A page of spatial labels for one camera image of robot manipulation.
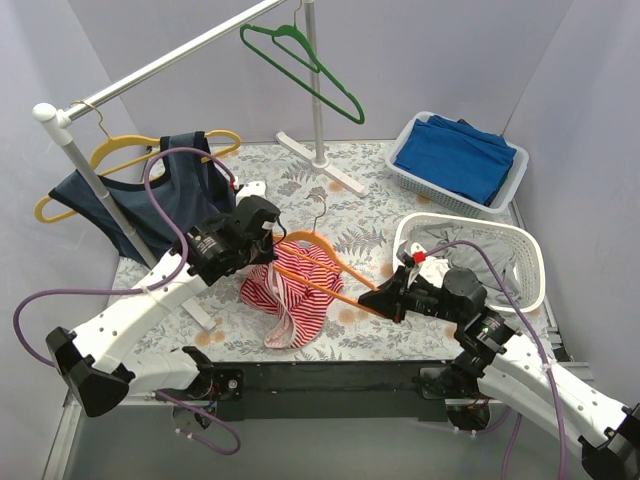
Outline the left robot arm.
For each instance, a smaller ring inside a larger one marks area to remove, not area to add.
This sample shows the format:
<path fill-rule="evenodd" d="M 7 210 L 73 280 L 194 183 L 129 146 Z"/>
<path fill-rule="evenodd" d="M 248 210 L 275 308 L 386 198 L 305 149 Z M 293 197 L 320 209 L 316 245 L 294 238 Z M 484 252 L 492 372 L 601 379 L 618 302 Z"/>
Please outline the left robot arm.
<path fill-rule="evenodd" d="M 46 345 L 59 375 L 89 417 L 102 416 L 127 396 L 177 391 L 200 400 L 216 385 L 212 361 L 194 346 L 148 357 L 135 344 L 178 306 L 217 281 L 276 259 L 273 228 L 279 209 L 263 197 L 243 198 L 231 214 L 213 216 L 177 233 L 174 246 L 130 290 L 116 292 L 103 312 Z"/>

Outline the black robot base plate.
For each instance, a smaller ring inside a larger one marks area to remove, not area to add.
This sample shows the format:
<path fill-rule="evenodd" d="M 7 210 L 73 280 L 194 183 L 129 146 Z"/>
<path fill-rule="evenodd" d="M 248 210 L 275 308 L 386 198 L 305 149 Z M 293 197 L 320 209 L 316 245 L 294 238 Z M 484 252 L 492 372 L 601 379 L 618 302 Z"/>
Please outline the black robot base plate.
<path fill-rule="evenodd" d="M 477 383 L 447 360 L 218 362 L 186 402 L 213 402 L 225 421 L 417 418 L 445 421 L 449 409 L 484 410 Z"/>

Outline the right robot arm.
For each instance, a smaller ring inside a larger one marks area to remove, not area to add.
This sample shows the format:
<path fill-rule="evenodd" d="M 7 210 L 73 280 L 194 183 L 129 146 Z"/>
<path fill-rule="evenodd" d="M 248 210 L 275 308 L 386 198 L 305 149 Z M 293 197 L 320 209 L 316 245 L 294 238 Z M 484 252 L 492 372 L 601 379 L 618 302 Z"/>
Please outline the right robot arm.
<path fill-rule="evenodd" d="M 593 479 L 638 478 L 638 407 L 606 396 L 552 362 L 486 306 L 486 291 L 471 270 L 449 270 L 439 287 L 409 276 L 399 266 L 391 279 L 362 295 L 360 304 L 394 322 L 415 312 L 454 323 L 463 351 L 454 361 L 452 383 L 460 395 L 492 397 L 557 434 Z"/>

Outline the red white striped tank top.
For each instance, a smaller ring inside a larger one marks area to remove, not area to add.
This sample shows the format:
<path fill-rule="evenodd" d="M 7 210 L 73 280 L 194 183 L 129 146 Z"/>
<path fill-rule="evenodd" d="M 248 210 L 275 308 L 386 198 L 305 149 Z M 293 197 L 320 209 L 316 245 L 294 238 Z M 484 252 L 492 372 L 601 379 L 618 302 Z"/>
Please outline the red white striped tank top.
<path fill-rule="evenodd" d="M 337 264 L 316 245 L 284 242 L 276 253 L 275 262 L 247 273 L 239 297 L 278 318 L 264 337 L 266 347 L 301 348 L 322 329 L 333 295 L 344 283 L 335 270 Z"/>

